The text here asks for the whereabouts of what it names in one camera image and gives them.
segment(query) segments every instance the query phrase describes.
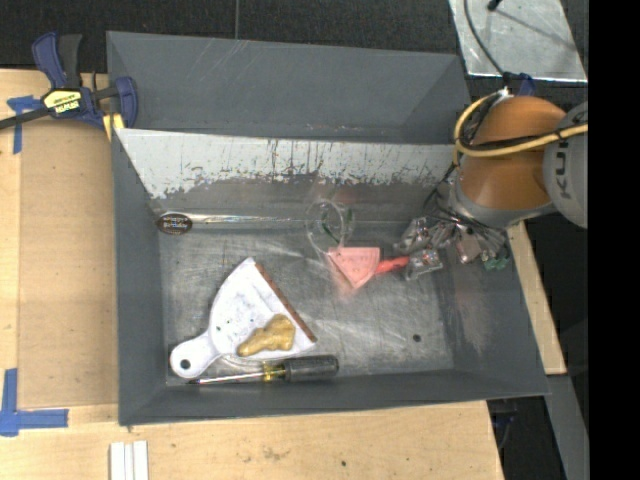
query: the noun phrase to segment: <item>yellow label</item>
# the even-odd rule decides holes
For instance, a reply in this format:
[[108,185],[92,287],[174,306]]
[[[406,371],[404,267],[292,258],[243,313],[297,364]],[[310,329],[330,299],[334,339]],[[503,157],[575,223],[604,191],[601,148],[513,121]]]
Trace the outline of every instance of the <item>yellow label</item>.
[[82,94],[78,91],[53,91],[42,102],[45,107],[53,108],[56,113],[61,114],[80,107],[81,99]]

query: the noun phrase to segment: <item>white plastic scoop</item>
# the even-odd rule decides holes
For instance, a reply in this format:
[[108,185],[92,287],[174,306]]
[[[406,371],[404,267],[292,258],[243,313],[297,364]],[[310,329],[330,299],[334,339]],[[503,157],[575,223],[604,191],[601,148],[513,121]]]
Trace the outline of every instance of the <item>white plastic scoop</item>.
[[295,326],[293,346],[289,350],[262,350],[242,358],[243,361],[295,356],[312,348],[317,341],[264,269],[253,258],[247,258],[218,290],[211,305],[209,328],[173,349],[169,360],[171,368],[180,377],[193,379],[219,357],[240,359],[236,353],[238,346],[277,314],[283,314]]

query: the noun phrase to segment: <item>gold object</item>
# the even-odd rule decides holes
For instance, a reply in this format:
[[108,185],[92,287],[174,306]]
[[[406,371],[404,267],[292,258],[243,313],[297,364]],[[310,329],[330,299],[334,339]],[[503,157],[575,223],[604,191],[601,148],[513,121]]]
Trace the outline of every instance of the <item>gold object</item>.
[[291,350],[295,333],[296,328],[291,320],[282,314],[276,315],[264,328],[253,331],[249,339],[238,346],[237,354],[247,357],[265,349]]

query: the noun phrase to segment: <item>pink object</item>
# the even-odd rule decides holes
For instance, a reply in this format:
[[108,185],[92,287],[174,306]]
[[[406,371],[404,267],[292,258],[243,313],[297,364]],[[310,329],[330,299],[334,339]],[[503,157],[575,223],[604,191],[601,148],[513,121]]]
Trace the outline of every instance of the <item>pink object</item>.
[[369,281],[380,263],[378,247],[331,247],[327,254],[353,288]]

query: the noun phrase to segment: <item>gray bin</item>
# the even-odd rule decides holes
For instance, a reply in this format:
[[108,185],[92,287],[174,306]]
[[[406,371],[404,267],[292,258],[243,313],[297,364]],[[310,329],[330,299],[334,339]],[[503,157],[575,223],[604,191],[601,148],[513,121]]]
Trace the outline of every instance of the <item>gray bin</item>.
[[[468,104],[457,57],[109,33],[108,59],[140,99],[135,128],[112,141],[121,424],[548,392],[513,263],[486,272],[449,250],[440,271],[386,274],[345,299],[307,240],[324,198],[355,214],[347,245],[390,254],[450,163]],[[166,211],[234,219],[169,236],[154,224]],[[195,387],[170,371],[172,347],[206,329],[248,256],[317,353],[338,356],[333,381]]]

